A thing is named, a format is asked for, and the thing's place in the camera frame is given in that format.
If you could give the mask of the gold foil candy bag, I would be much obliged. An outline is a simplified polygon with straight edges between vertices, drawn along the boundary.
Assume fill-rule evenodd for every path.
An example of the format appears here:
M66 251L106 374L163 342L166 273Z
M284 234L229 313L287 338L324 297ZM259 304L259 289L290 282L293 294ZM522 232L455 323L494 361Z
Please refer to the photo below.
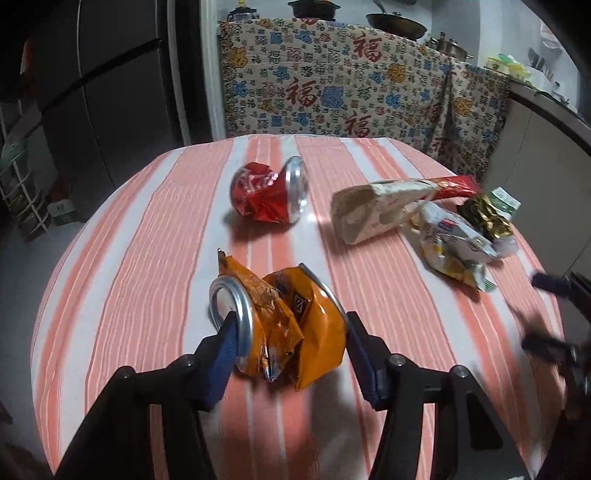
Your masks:
M518 243L510 222L498 213L485 193L468 198L457 206L457 212L491 242L499 257L517 253Z

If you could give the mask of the yellow white snack packet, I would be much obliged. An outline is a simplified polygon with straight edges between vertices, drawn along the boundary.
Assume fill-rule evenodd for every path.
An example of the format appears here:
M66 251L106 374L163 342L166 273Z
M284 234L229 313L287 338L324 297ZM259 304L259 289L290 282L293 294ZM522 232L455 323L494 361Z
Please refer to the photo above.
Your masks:
M422 252L433 269L486 293L497 288L488 278L487 265L498 254L462 216L433 201L421 201L413 220Z

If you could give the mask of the crushed orange soda can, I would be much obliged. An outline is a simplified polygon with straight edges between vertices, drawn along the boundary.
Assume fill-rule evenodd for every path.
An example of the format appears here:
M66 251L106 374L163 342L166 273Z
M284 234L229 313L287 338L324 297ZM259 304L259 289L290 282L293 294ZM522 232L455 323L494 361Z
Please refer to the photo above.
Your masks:
M218 276L209 287L216 328L238 321L238 370L273 382L286 374L304 390L342 364L348 320L341 302L303 263L260 278L217 252Z

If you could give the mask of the floral tissue box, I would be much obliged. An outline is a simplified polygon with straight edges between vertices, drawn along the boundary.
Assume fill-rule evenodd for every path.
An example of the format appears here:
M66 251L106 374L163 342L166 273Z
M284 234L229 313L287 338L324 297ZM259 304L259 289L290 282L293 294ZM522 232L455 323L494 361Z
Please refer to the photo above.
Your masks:
M435 182L426 179L384 180L346 188L332 195L332 227L346 245L362 243L407 222L439 191Z

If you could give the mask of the crushed red soda can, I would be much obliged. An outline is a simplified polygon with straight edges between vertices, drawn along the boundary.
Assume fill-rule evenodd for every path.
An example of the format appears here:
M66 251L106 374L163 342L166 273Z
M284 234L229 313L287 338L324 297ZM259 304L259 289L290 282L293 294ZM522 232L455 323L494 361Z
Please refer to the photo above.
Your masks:
M231 179L230 203L243 218L293 225L308 204L308 189L308 170L300 156L288 158L280 172L250 162Z

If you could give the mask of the green white milk carton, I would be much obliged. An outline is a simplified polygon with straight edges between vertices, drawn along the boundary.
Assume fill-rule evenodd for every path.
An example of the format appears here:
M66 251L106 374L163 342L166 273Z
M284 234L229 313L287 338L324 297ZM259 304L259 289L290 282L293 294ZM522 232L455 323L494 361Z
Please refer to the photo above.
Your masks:
M491 204L497 213L509 222L514 214L520 209L521 202L512 197L502 187L497 187L489 193Z

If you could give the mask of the long red snack wrapper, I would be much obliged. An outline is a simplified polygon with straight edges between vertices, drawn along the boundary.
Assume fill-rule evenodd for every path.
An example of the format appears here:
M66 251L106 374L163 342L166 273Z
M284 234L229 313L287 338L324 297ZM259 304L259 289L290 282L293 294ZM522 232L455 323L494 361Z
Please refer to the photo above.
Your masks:
M453 198L470 198L480 194L482 189L472 175L454 175L424 179L430 187L435 189L432 199L447 200Z

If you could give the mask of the striped orange white tablecloth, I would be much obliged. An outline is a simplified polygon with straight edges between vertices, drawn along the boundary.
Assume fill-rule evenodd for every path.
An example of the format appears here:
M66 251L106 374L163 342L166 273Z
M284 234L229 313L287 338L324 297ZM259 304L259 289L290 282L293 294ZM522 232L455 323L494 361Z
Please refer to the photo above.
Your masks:
M308 202L294 226L252 222L230 203L236 172L308 168ZM311 362L341 334L338 308L359 314L389 348L434 370L468 367L528 469L549 449L562 389L521 347L528 321L562 333L557 302L531 286L541 263L523 237L490 265L483 292L433 269L413 224L355 246L332 230L335 192L381 179L441 178L448 170L389 139L252 135L174 150L119 187L58 261L33 333L34 411L56 468L116 369L163 368L213 333L208 290L228 256L280 290ZM338 299L338 306L331 299Z

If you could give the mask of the white utensil holder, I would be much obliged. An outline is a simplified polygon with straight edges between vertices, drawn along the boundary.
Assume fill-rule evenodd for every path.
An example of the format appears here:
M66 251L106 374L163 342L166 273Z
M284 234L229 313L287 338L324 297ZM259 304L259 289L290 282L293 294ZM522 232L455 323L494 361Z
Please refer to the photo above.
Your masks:
M558 61L562 53L561 47L549 48L545 44L538 49L528 49L528 81L536 89L552 93L559 91L564 85L558 71Z

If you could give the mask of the yellow green cup stack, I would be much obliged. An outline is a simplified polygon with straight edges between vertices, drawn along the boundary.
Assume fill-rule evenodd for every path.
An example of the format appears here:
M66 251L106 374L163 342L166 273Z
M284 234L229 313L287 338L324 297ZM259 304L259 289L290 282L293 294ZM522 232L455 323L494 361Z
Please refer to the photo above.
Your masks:
M531 72L523 64L516 61L512 55L503 53L499 53L497 56L489 56L485 67L522 82L531 77Z

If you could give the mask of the white storage rack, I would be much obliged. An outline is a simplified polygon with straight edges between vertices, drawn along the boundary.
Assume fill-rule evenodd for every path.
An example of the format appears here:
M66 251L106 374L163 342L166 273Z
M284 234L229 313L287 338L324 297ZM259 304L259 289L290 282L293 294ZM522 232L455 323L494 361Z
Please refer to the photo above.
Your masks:
M26 124L29 110L23 100L1 103L1 204L24 242L47 233L51 223L45 195L29 164L28 137L37 127Z

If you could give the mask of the black wok with lid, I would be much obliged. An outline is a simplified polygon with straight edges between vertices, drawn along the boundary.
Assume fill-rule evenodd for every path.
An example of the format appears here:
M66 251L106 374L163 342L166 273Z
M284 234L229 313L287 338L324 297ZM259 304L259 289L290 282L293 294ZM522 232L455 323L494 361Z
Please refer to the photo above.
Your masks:
M388 13L380 0L374 0L374 4L381 12L366 15L371 27L412 41L421 39L427 33L423 24L404 17L400 12Z

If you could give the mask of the dark grey refrigerator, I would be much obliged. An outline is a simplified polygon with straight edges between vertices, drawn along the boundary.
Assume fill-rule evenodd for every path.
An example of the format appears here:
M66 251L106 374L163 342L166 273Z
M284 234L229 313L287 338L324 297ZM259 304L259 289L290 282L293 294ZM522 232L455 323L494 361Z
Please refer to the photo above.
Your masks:
M158 155L211 141L197 1L46 1L31 74L81 217Z

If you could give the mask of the black pot red lid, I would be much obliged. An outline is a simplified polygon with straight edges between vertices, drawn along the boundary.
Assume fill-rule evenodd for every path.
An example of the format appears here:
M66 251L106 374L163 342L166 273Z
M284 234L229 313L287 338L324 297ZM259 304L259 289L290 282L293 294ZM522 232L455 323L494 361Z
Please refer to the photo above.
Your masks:
M293 10L294 18L335 20L335 13L341 8L329 0L294 0L287 3Z

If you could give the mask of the kettle on black stand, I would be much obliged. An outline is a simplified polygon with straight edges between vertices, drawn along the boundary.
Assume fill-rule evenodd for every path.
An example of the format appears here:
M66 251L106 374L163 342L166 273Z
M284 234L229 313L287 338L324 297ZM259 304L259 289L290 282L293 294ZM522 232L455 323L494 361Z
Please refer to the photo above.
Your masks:
M259 18L259 11L256 8L249 7L245 0L236 1L235 9L230 10L226 16L228 22L252 21Z

